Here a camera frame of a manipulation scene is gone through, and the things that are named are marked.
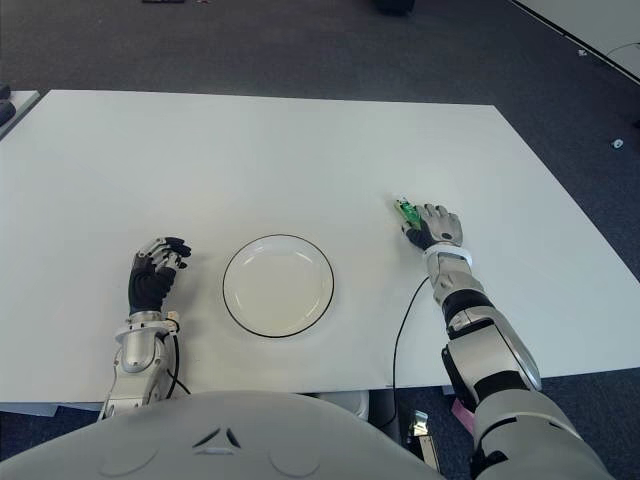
green marker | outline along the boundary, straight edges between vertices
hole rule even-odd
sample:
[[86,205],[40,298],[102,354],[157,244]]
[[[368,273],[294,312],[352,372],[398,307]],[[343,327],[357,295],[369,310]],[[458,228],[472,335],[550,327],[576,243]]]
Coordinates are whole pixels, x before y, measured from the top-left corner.
[[402,218],[404,218],[405,221],[407,221],[416,230],[421,230],[420,214],[416,210],[416,207],[409,203],[409,200],[402,197],[396,200],[394,206],[396,207],[396,210],[398,210],[398,213],[402,215]]

plate rim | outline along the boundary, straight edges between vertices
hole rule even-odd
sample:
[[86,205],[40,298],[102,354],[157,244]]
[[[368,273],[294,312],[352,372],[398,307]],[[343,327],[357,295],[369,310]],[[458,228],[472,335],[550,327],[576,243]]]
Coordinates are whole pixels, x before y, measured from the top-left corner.
[[[309,245],[311,245],[313,248],[315,248],[316,250],[318,250],[318,252],[320,252],[320,255],[322,255],[322,257],[326,260],[327,265],[329,266],[329,272],[331,273],[331,294],[329,295],[329,300],[327,301],[327,305],[324,307],[324,310],[322,310],[322,313],[320,315],[318,315],[318,318],[316,318],[312,323],[310,323],[309,325],[307,325],[306,327],[304,327],[302,330],[298,330],[297,332],[294,333],[289,333],[287,335],[266,335],[264,333],[258,333],[254,330],[251,330],[249,327],[246,327],[245,325],[243,325],[236,317],[235,315],[231,312],[231,309],[229,308],[229,304],[227,303],[227,296],[225,295],[225,280],[227,278],[227,272],[229,271],[229,267],[231,266],[231,264],[233,263],[233,260],[238,256],[238,254],[244,250],[245,248],[247,248],[249,245],[251,245],[252,243],[257,242],[258,240],[263,240],[265,238],[270,238],[270,237],[292,237],[292,238],[296,238],[298,240],[302,240],[305,243],[308,243]],[[254,240],[251,240],[250,242],[245,243],[242,247],[240,247],[236,253],[233,254],[233,256],[229,259],[229,262],[227,262],[227,266],[224,269],[224,274],[222,275],[222,300],[224,302],[224,306],[227,309],[227,312],[229,313],[229,315],[231,315],[231,318],[233,318],[233,321],[239,325],[243,330],[246,330],[249,333],[252,333],[253,335],[257,335],[259,337],[263,337],[263,338],[287,338],[287,337],[293,337],[295,335],[299,335],[302,332],[304,332],[305,330],[310,329],[311,327],[313,327],[316,323],[318,323],[318,321],[324,316],[324,314],[327,312],[327,310],[329,309],[329,305],[331,305],[331,302],[333,301],[333,294],[335,292],[335,274],[333,273],[333,267],[331,266],[331,262],[329,261],[329,258],[325,255],[325,253],[322,251],[322,249],[320,247],[318,247],[315,243],[310,242],[309,240],[307,240],[306,238],[302,238],[298,235],[291,235],[289,233],[272,233],[270,235],[263,235],[262,237],[258,237]]]

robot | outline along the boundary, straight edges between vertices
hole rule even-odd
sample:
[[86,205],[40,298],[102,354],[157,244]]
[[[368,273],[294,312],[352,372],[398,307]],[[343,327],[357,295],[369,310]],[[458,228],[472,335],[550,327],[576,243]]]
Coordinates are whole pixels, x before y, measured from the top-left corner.
[[[403,231],[423,251],[442,308],[449,337],[442,360],[458,399],[475,412],[471,477],[611,479],[540,393],[535,361],[471,272],[458,217],[430,204],[414,213]],[[163,317],[162,303],[189,255],[172,237],[136,254],[130,316],[116,336],[121,348],[101,420],[6,460],[0,478],[442,478],[369,423],[323,400],[249,391],[163,399],[178,382],[179,323],[173,313]],[[161,395],[167,374],[172,385]]]

gray carpet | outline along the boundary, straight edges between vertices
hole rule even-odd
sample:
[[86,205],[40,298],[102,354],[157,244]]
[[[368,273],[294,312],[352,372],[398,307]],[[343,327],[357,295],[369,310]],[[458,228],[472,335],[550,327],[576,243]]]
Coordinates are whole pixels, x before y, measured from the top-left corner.
[[[597,58],[579,57],[575,44],[506,0],[417,0],[407,18],[382,16],[369,0],[210,2],[2,0],[0,78],[41,92],[494,104],[639,277],[640,131],[632,123],[640,88]],[[620,151],[609,147],[617,137]],[[615,318],[602,321],[615,328]],[[639,384],[639,370],[545,383],[619,479],[640,478]],[[470,440],[447,414],[449,400],[434,389],[404,391],[401,400],[431,414],[444,472],[467,478]],[[77,427],[81,416],[1,415],[0,458]]]

black wire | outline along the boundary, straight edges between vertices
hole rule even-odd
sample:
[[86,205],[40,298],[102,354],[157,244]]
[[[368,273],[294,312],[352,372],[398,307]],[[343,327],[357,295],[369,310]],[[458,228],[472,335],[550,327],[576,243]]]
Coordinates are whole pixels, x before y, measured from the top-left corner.
[[191,395],[191,392],[189,391],[187,386],[184,383],[182,383],[180,380],[178,380],[177,377],[174,377],[173,373],[171,373],[171,371],[168,368],[167,368],[167,375],[169,375],[171,378],[173,378],[176,381],[176,383],[180,386],[180,388],[184,390],[184,393],[186,393],[187,395]]
[[640,42],[631,42],[631,43],[625,43],[624,45],[620,45],[619,47],[614,48],[613,50],[609,50],[607,53],[605,53],[604,55],[611,55],[613,52],[616,52],[618,50],[620,50],[621,48],[625,48],[625,47],[631,47],[632,45],[640,45]]
[[176,383],[178,382],[178,373],[180,373],[180,347],[178,346],[178,337],[176,335],[173,336],[173,351],[175,356],[176,366],[173,369],[173,375],[169,375],[172,378],[171,387],[169,387],[169,391],[167,392],[166,398],[171,398],[171,394],[173,390],[176,388]]
[[374,425],[374,427],[376,428],[384,428],[387,425],[389,425],[391,422],[393,422],[396,417],[398,416],[398,396],[397,396],[397,390],[396,390],[396,357],[398,355],[398,342],[400,341],[400,335],[402,335],[402,330],[404,329],[404,324],[407,321],[407,318],[409,317],[409,312],[411,312],[411,307],[413,307],[413,302],[415,301],[416,297],[418,296],[418,293],[420,293],[420,290],[422,290],[422,287],[424,286],[425,283],[427,283],[427,280],[429,280],[429,276],[427,276],[424,280],[422,280],[420,282],[420,285],[418,285],[418,288],[416,288],[416,291],[413,294],[413,297],[411,297],[411,301],[409,302],[409,306],[407,307],[407,311],[404,314],[404,318],[402,319],[402,323],[400,324],[400,330],[398,330],[398,335],[396,335],[396,345],[395,347],[393,347],[393,416],[387,420],[385,423],[383,423],[382,425]]

